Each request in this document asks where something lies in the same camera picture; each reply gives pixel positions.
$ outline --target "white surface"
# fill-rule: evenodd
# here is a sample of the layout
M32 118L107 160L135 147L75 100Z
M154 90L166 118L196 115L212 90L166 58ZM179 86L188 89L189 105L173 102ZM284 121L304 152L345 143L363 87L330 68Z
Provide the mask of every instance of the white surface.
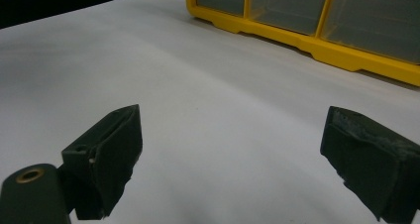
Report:
M133 178L110 217L80 223L376 223L319 153L328 108L420 143L419 95L218 30L184 0L117 0L0 31L0 179L59 166L90 126L140 103Z

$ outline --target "round hole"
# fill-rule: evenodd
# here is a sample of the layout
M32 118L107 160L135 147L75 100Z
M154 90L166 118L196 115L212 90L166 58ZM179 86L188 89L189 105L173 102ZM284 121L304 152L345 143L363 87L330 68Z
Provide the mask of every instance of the round hole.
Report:
M31 182L38 179L42 175L44 175L44 170L42 168L31 168L19 174L18 177L16 177L16 181L18 183Z
M77 152L83 152L83 151L86 151L86 146L78 146L77 148L76 148L76 151Z

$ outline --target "yellow storage organizer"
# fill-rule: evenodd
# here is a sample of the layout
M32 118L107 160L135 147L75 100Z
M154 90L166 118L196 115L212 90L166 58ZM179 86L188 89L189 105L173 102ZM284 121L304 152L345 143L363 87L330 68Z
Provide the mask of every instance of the yellow storage organizer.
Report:
M186 0L191 15L420 86L420 0Z

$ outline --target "screw hole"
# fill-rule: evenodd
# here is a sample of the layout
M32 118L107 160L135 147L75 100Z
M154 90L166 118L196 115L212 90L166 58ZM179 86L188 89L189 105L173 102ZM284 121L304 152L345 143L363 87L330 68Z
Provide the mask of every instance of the screw hole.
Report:
M34 181L44 175L44 170L42 168L31 168L22 172L17 178L18 183L26 183Z
M76 151L77 152L84 152L84 151L86 151L86 146L78 146L77 148L76 148Z

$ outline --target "yellow plastic frame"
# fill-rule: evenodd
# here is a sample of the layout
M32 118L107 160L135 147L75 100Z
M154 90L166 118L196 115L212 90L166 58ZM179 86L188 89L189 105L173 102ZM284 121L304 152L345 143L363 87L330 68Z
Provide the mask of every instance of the yellow plastic frame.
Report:
M232 33L255 34L282 42L312 54L319 61L348 71L367 70L386 77L420 86L420 65L397 59L374 55L323 41L320 38L331 0L326 0L315 36L306 36L280 28L251 21L251 3L245 0L244 17L233 16L197 5L196 0L185 0L186 7L194 17L213 23L217 28Z

